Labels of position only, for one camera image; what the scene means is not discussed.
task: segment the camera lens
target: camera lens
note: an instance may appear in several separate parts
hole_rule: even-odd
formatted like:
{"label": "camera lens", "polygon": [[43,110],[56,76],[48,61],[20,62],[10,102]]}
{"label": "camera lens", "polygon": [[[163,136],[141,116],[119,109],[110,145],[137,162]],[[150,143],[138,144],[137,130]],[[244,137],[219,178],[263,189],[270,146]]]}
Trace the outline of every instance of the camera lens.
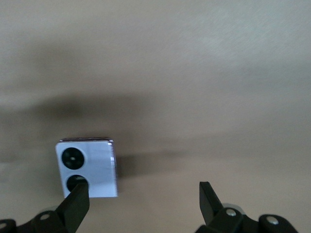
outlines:
{"label": "camera lens", "polygon": [[66,167],[72,170],[79,169],[84,163],[84,156],[77,148],[67,148],[62,154],[62,161]]}
{"label": "camera lens", "polygon": [[72,191],[79,183],[87,183],[87,180],[83,176],[79,175],[70,176],[67,180],[67,189]]}

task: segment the beige surface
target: beige surface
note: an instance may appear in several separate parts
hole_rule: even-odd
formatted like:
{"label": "beige surface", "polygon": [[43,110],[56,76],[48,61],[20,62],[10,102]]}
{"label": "beige surface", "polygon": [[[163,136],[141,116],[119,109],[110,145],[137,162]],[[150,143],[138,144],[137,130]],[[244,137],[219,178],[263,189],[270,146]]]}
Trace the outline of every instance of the beige surface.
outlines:
{"label": "beige surface", "polygon": [[120,197],[78,232],[194,232],[199,181],[301,233],[311,209],[310,1],[2,0],[0,216],[59,204],[58,139],[110,136]]}

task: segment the white rectangular object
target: white rectangular object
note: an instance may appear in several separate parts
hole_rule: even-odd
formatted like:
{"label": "white rectangular object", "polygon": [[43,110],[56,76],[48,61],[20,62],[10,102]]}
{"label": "white rectangular object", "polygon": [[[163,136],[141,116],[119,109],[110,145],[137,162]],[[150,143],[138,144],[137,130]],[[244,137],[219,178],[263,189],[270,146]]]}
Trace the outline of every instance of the white rectangular object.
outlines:
{"label": "white rectangular object", "polygon": [[66,138],[56,144],[64,196],[76,183],[88,183],[90,198],[117,197],[116,161],[109,138]]}

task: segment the black camera lens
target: black camera lens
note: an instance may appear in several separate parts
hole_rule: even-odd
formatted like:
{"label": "black camera lens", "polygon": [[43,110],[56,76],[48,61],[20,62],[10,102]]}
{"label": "black camera lens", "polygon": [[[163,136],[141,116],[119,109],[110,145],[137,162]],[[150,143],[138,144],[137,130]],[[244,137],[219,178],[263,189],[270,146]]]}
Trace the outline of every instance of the black camera lens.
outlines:
{"label": "black camera lens", "polygon": [[76,170],[84,164],[84,156],[77,148],[70,147],[64,150],[62,161],[69,169]]}
{"label": "black camera lens", "polygon": [[83,176],[79,175],[70,176],[67,180],[67,189],[72,191],[79,183],[87,183],[87,180]]}

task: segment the silver screw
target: silver screw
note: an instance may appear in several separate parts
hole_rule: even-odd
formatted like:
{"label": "silver screw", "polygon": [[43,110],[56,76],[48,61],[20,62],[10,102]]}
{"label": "silver screw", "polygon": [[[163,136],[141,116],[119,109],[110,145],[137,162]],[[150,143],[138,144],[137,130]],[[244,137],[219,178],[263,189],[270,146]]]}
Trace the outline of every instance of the silver screw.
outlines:
{"label": "silver screw", "polygon": [[5,228],[5,227],[6,227],[6,223],[5,222],[0,223],[0,229]]}
{"label": "silver screw", "polygon": [[275,217],[272,217],[272,216],[268,216],[267,217],[267,221],[270,222],[273,225],[277,225],[278,224],[278,220]]}
{"label": "silver screw", "polygon": [[237,213],[232,209],[227,209],[226,213],[227,213],[227,215],[232,216],[232,217],[237,215]]}
{"label": "silver screw", "polygon": [[46,220],[50,217],[50,214],[44,214],[40,217],[40,220]]}

